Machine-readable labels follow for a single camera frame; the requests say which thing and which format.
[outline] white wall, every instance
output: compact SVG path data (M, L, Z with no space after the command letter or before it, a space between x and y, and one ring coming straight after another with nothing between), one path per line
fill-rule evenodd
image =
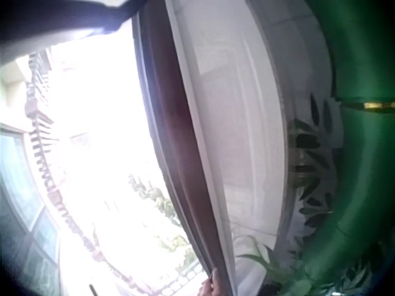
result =
M0 123L3 128L29 132L31 120L25 115L26 83L31 80L28 56L3 66L1 69Z

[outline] hand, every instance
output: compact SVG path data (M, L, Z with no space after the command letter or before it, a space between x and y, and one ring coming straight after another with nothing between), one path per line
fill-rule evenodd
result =
M197 296L224 296L217 268L212 271L212 279L206 279L202 282L202 287Z

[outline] finger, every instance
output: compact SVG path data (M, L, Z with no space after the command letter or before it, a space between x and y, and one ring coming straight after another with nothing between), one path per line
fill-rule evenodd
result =
M213 296L221 296L222 295L222 284L220 279L220 274L217 268L214 268L212 271L212 295Z
M209 279L203 282L201 295L202 296L209 296L209 295L211 295L211 284L210 284L210 280Z

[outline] green cylinder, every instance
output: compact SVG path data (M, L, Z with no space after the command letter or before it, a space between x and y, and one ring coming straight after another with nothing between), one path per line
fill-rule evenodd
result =
M307 0L322 26L343 103L344 160L332 215L304 250L281 295L339 279L395 225L395 42L373 0ZM365 110L359 103L385 103Z
M318 18L344 102L395 100L393 27L377 0L307 0Z

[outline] window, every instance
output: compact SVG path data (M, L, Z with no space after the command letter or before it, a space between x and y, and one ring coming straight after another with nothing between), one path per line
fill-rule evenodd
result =
M2 130L0 147L1 262L23 286L57 296L58 229L30 173L22 135Z
M32 229L43 201L30 174L22 137L1 131L0 154L1 186L25 226Z
M52 258L57 261L57 229L47 212L44 212L35 227L34 238L38 245Z

